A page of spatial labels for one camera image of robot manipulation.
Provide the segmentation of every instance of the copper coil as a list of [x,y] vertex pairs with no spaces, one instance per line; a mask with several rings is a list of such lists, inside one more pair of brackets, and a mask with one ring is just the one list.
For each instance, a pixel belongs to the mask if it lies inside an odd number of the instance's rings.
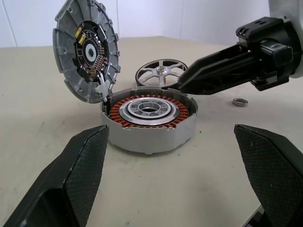
[[[164,125],[158,125],[158,126],[145,126],[145,125],[136,125],[136,124],[132,124],[130,122],[125,121],[124,119],[121,118],[120,114],[119,114],[119,109],[120,107],[127,101],[133,100],[133,99],[138,99],[138,98],[145,98],[145,97],[156,97],[156,98],[161,98],[161,99],[166,99],[172,103],[174,103],[180,110],[180,114],[179,116],[172,122],[164,124]],[[170,98],[170,97],[166,97],[166,96],[156,96],[156,95],[141,95],[141,96],[132,96],[129,98],[125,98],[122,99],[121,101],[117,102],[110,110],[109,113],[110,118],[121,124],[123,128],[126,127],[137,127],[137,128],[176,128],[177,124],[182,122],[183,120],[187,119],[189,117],[189,111],[186,108],[186,106],[184,106],[181,102]]]

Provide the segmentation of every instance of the gray metal housing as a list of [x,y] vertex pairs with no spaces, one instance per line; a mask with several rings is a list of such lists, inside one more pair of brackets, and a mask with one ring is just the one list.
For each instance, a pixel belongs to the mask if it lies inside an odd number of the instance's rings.
[[160,95],[174,98],[189,110],[189,117],[176,128],[123,128],[121,124],[108,117],[107,107],[101,104],[102,123],[109,126],[109,141],[123,149],[145,154],[173,150],[190,139],[195,131],[198,105],[194,99],[173,89],[162,90],[159,87],[138,87],[114,93],[110,98],[111,107],[118,101],[134,95]]
[[75,56],[74,42],[78,26],[84,21],[92,21],[99,25],[102,31],[98,33],[101,41],[106,41],[109,54],[109,64],[105,68],[105,93],[111,93],[116,83],[117,74],[120,72],[117,41],[118,35],[113,29],[113,22],[106,14],[106,8],[95,0],[67,0],[59,11],[55,20],[57,28],[53,30],[53,50],[60,73],[65,76],[65,84],[69,90],[81,101],[99,103],[103,101],[102,94],[95,91],[97,82],[87,83],[77,73],[72,58]]

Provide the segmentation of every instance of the metal wheel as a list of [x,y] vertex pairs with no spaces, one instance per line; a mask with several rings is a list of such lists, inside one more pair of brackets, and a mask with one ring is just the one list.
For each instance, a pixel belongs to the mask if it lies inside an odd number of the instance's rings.
[[178,83],[187,65],[174,59],[161,59],[143,65],[135,75],[137,86],[169,88]]

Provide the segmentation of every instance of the circuit board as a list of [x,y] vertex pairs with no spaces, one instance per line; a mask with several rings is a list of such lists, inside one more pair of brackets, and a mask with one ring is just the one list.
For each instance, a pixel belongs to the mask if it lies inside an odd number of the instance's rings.
[[99,82],[98,75],[103,74],[108,65],[105,47],[98,36],[98,27],[92,21],[80,24],[75,34],[75,57],[73,62],[78,74],[86,82]]

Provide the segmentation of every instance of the table surface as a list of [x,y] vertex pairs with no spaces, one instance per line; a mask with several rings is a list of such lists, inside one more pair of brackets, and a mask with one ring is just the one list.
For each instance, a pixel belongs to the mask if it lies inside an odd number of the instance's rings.
[[[114,91],[135,87],[142,65],[193,61],[224,46],[164,37],[119,41]],[[101,125],[99,104],[79,101],[58,72],[52,47],[0,50],[0,225],[40,172],[82,130]],[[108,145],[88,227],[241,227],[259,206],[233,133],[236,123],[287,136],[303,148],[303,79],[257,91],[250,83],[199,105],[194,137],[173,152],[140,155]],[[231,104],[234,98],[248,107]]]

